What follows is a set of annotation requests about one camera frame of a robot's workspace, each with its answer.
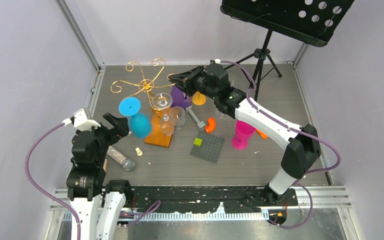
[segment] gray wooden floor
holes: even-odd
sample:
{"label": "gray wooden floor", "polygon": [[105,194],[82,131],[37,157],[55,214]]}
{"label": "gray wooden floor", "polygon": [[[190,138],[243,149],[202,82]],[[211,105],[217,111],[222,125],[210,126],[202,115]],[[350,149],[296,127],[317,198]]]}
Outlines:
{"label": "gray wooden floor", "polygon": [[[161,76],[155,81],[155,86],[169,84],[167,75],[171,73],[182,73],[189,71],[191,65],[169,65],[166,66]],[[245,65],[251,74],[254,65]],[[265,72],[270,65],[264,65]],[[258,103],[280,117],[293,123],[304,126],[308,118],[304,108],[303,100],[298,89],[292,66],[281,64],[278,66],[282,78],[278,78],[275,71],[270,72],[261,82]],[[144,75],[153,79],[159,67],[144,66]],[[243,73],[236,67],[228,70],[229,78],[234,81],[234,86],[246,91],[248,81]],[[99,92],[98,101],[94,113],[94,119],[109,126],[102,115],[106,112],[116,117],[121,117],[118,111],[120,101],[139,89],[137,86],[123,84],[123,91],[115,94],[110,91],[110,86],[115,80],[125,80],[138,83],[142,80],[139,68],[127,72],[124,66],[107,66]],[[170,87],[158,88],[153,92],[169,93]],[[149,111],[146,93],[136,95],[141,102],[141,112],[152,116]],[[215,117],[215,106],[213,101],[207,98],[202,106],[193,106],[193,109],[202,121]],[[232,147],[231,139],[234,136],[235,120],[216,118],[216,129],[211,134],[225,138],[224,146],[217,164],[196,158],[189,155],[195,137],[198,135],[198,128],[190,115],[186,115],[186,123],[181,130],[176,130],[171,141],[170,148],[162,148],[145,144],[143,139],[134,136],[123,138],[113,146],[128,158],[136,162],[135,170],[125,171],[117,162],[110,160],[105,183],[113,179],[129,180],[133,186],[148,185],[265,185],[280,168],[283,156],[282,149],[271,139],[262,139],[255,134],[249,141],[248,148],[236,150]],[[142,156],[137,156],[135,148],[143,151]],[[320,160],[313,166],[320,168]],[[301,181],[305,185],[326,185],[324,173],[313,173]]]}

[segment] orange object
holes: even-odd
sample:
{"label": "orange object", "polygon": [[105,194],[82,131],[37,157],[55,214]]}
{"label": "orange object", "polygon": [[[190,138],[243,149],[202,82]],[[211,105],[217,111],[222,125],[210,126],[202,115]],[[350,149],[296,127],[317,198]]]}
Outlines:
{"label": "orange object", "polygon": [[193,96],[192,96],[192,103],[195,104],[195,105],[203,105],[205,104],[205,102],[207,101],[205,95],[199,93],[199,92],[196,92]]}
{"label": "orange object", "polygon": [[256,130],[257,131],[257,133],[262,137],[262,139],[266,139],[266,138],[268,138],[269,136],[267,136],[266,134],[264,134],[264,132],[262,132],[262,131],[260,131],[260,130]]}
{"label": "orange object", "polygon": [[[171,107],[167,108],[167,114],[170,114],[170,109]],[[154,112],[151,119],[152,131],[147,137],[145,137],[145,140],[143,141],[144,143],[163,148],[170,147],[173,135],[167,136],[164,134],[160,127],[160,121],[162,117],[163,111]]]}
{"label": "orange object", "polygon": [[205,131],[207,134],[209,134],[214,131],[214,129],[216,129],[216,120],[214,117],[210,117],[208,118],[208,126],[205,126]]}

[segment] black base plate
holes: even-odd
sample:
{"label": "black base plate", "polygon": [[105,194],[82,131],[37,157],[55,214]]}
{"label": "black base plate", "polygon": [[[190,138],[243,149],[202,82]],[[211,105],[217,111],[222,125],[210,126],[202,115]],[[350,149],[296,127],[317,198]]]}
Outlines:
{"label": "black base plate", "polygon": [[145,212],[155,201],[161,206],[157,213],[204,214],[217,210],[223,202],[225,213],[258,213],[259,207],[298,206],[295,190],[288,189],[275,205],[262,196],[264,187],[256,186],[132,186],[134,205],[138,212]]}

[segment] gray lego plate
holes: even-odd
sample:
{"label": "gray lego plate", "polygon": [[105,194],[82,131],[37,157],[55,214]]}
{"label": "gray lego plate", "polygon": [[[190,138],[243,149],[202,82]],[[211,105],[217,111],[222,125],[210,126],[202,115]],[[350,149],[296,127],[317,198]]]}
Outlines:
{"label": "gray lego plate", "polygon": [[208,134],[205,131],[200,131],[197,138],[202,139],[201,146],[192,143],[193,147],[190,155],[216,164],[219,161],[225,139]]}

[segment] music stand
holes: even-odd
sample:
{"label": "music stand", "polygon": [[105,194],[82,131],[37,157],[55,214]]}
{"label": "music stand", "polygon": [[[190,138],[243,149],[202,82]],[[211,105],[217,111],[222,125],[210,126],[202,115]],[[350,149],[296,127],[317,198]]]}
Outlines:
{"label": "music stand", "polygon": [[[236,62],[240,64],[252,57],[258,58],[252,75],[256,80],[254,99],[257,100],[261,80],[273,69],[279,78],[282,77],[270,56],[270,50],[267,49],[273,31],[305,44],[324,47],[353,2],[354,0],[223,0],[220,7],[223,14],[268,29],[262,48],[255,49],[254,53]],[[266,58],[273,67],[261,77]]]}

